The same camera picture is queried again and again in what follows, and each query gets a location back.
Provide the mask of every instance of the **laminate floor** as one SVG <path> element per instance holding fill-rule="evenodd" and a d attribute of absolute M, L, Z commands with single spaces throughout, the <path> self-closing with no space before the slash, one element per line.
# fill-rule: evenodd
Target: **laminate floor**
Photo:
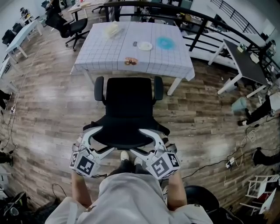
<path fill-rule="evenodd" d="M 86 29 L 99 22 L 100 17 L 105 17 L 104 13 L 92 14 L 90 11 L 88 15 Z M 64 12 L 64 17 L 69 19 L 70 15 Z M 93 90 L 84 76 L 70 75 L 82 41 L 79 41 L 76 52 L 72 51 L 71 46 L 65 47 L 66 41 L 57 30 L 51 32 L 50 27 L 43 29 L 43 36 L 31 34 L 31 41 L 24 42 L 22 46 L 29 57 L 26 59 L 19 56 L 17 65 L 27 75 L 20 76 L 13 70 L 8 71 L 11 80 L 18 88 L 22 86 L 22 89 L 16 104 L 12 130 L 12 140 L 19 147 L 14 151 L 14 166 L 11 168 L 5 164 L 4 167 L 13 174 L 9 178 L 10 190 L 16 193 L 26 191 L 34 208 L 54 199 L 52 183 L 60 184 L 66 194 L 71 195 L 71 145 L 84 125 L 105 114 L 105 107 L 94 100 Z M 240 85 L 231 93 L 217 95 L 217 90 L 230 76 L 235 75 L 235 71 L 217 65 L 207 66 L 206 62 L 196 60 L 193 60 L 193 65 L 195 78 L 190 82 L 183 80 L 171 97 L 166 93 L 174 79 L 162 77 L 164 99 L 154 106 L 155 119 L 171 131 L 169 140 L 177 146 L 182 176 L 191 175 L 198 168 L 226 159 L 240 146 L 246 127 L 237 126 L 237 121 L 245 115 L 233 114 L 231 104 L 251 92 Z M 94 79 L 99 75 L 105 77 L 105 83 L 110 77 L 149 77 L 147 74 L 130 72 L 92 74 Z M 250 98 L 249 108 L 255 109 L 257 102 L 257 97 Z M 6 111 L 5 122 L 8 122 L 9 117 Z M 256 147 L 274 149 L 279 146 L 278 119 L 266 122 L 254 130 L 255 141 L 248 141 L 242 148 L 243 153 Z M 6 125 L 0 131 L 0 138 L 5 137 L 8 137 Z M 3 140 L 1 146 L 6 143 L 7 140 Z M 10 140 L 4 151 L 13 148 Z M 267 155 L 276 152 L 278 150 L 264 151 Z M 119 155 L 119 151 L 111 153 L 104 160 L 99 173 L 109 173 L 115 169 L 119 165 Z M 239 150 L 234 156 L 237 158 L 240 155 Z M 271 168 L 263 165 L 254 167 L 251 153 L 246 153 L 239 167 L 234 165 L 232 170 L 226 169 L 223 161 L 201 169 L 185 178 L 184 182 L 207 187 L 222 206 L 232 205 L 237 210 L 240 202 L 248 200 L 244 197 L 248 180 L 256 174 L 270 174 Z M 102 178 L 87 180 L 93 199 L 98 197 L 101 181 Z M 63 192 L 57 186 L 55 193 L 63 198 Z"/>

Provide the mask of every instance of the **black railing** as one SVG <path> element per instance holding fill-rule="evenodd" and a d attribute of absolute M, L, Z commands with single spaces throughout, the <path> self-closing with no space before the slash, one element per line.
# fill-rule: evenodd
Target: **black railing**
<path fill-rule="evenodd" d="M 223 0 L 210 0 L 213 4 L 219 7 L 229 18 L 240 27 L 243 33 L 258 34 L 256 29 L 233 7 Z"/>
<path fill-rule="evenodd" d="M 152 9 L 156 9 L 157 13 L 153 13 L 153 14 L 141 14 L 141 13 L 130 13 L 130 14 L 122 14 L 121 13 L 121 7 L 123 6 L 134 6 L 134 7 L 139 7 L 139 8 L 146 8 L 148 9 L 148 11 L 153 11 Z M 104 3 L 104 7 L 106 10 L 106 19 L 107 22 L 110 21 L 119 21 L 119 18 L 121 16 L 131 16 L 131 17 L 137 17 L 137 18 L 143 18 L 143 17 L 153 17 L 153 18 L 162 18 L 162 19 L 169 19 L 169 20 L 173 20 L 175 23 L 178 24 L 182 24 L 183 22 L 188 23 L 188 24 L 192 24 L 195 26 L 199 26 L 199 30 L 198 31 L 194 31 L 191 29 L 186 29 L 186 28 L 181 28 L 179 27 L 179 29 L 181 31 L 189 31 L 192 33 L 195 33 L 196 36 L 195 38 L 190 38 L 190 37 L 185 37 L 185 39 L 191 40 L 192 43 L 191 44 L 186 44 L 186 46 L 189 47 L 189 51 L 193 51 L 193 49 L 199 49 L 199 50 L 205 50 L 208 51 L 210 53 L 215 53 L 216 51 L 213 50 L 213 47 L 215 48 L 219 48 L 219 46 L 210 43 L 210 42 L 206 42 L 206 41 L 202 41 L 199 40 L 200 36 L 205 36 L 209 39 L 214 39 L 215 41 L 218 42 L 222 42 L 222 40 L 217 39 L 215 37 L 212 37 L 209 35 L 209 33 L 207 33 L 207 30 L 210 30 L 212 32 L 216 32 L 219 33 L 220 35 L 226 37 L 227 39 L 231 39 L 234 42 L 236 42 L 237 44 L 240 43 L 240 41 L 230 37 L 229 35 L 227 35 L 224 32 L 219 32 L 216 31 L 212 28 L 207 27 L 207 22 L 210 21 L 212 22 L 215 26 L 221 26 L 222 28 L 224 28 L 225 30 L 228 30 L 229 32 L 235 33 L 236 35 L 238 35 L 240 38 L 242 38 L 244 40 L 243 43 L 248 42 L 248 48 L 247 51 L 249 52 L 254 52 L 256 54 L 259 55 L 259 59 L 261 61 L 261 65 L 262 68 L 266 68 L 267 66 L 274 66 L 275 68 L 277 68 L 277 71 L 280 71 L 280 66 L 278 66 L 274 60 L 266 54 L 266 48 L 260 47 L 258 46 L 256 43 L 254 43 L 251 39 L 249 39 L 248 37 L 246 37 L 244 34 L 242 34 L 241 32 L 235 30 L 234 28 L 228 26 L 227 24 L 220 22 L 214 18 L 211 18 L 209 16 L 206 16 L 204 14 L 189 10 L 189 9 L 185 9 L 182 7 L 177 7 L 177 6 L 173 6 L 173 5 L 168 5 L 168 4 L 162 4 L 162 3 L 152 3 L 152 2 L 143 2 L 143 1 L 120 1 L 120 2 L 109 2 L 109 3 Z M 177 17 L 176 15 L 179 13 L 184 13 L 184 14 L 188 14 L 188 15 L 193 15 L 193 16 L 197 16 L 201 19 L 201 24 L 199 23 L 194 23 L 191 21 L 186 21 L 184 19 L 180 19 L 179 17 Z M 205 47 L 201 47 L 201 46 L 197 46 L 197 43 L 202 43 L 205 44 L 207 46 L 211 46 L 211 48 L 205 48 Z M 223 57 L 228 57 L 228 55 L 224 54 L 224 53 L 220 53 L 221 56 Z"/>

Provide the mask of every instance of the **white plate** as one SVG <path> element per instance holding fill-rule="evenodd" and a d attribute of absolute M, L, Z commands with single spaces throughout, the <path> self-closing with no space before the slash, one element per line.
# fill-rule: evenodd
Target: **white plate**
<path fill-rule="evenodd" d="M 137 46 L 142 51 L 150 51 L 153 48 L 153 45 L 149 42 L 140 42 Z"/>

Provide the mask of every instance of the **black desk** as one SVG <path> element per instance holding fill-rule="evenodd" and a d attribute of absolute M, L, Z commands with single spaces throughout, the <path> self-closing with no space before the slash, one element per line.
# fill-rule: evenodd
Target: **black desk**
<path fill-rule="evenodd" d="M 260 64 L 254 63 L 250 58 L 250 53 L 247 51 L 243 51 L 242 53 L 238 51 L 237 45 L 224 39 L 224 42 L 221 44 L 219 49 L 214 54 L 214 57 L 208 62 L 208 65 L 211 65 L 214 59 L 219 55 L 219 53 L 222 51 L 222 49 L 226 47 L 228 49 L 228 52 L 231 55 L 232 60 L 234 61 L 236 68 L 238 70 L 238 75 L 234 77 L 229 83 L 224 85 L 217 93 L 221 94 L 225 90 L 227 90 L 230 86 L 232 86 L 235 82 L 237 82 L 241 78 L 247 78 L 252 81 L 258 82 L 262 84 L 261 87 L 253 91 L 252 93 L 247 95 L 247 98 L 253 96 L 257 92 L 264 89 L 268 84 L 266 81 L 266 77 L 263 73 L 263 70 L 260 66 Z"/>

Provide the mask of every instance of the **blue plate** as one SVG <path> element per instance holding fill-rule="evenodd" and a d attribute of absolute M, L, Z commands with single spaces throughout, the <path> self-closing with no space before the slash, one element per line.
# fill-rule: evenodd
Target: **blue plate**
<path fill-rule="evenodd" d="M 168 37 L 158 37 L 156 41 L 157 41 L 157 46 L 165 50 L 170 50 L 175 47 L 174 41 Z"/>

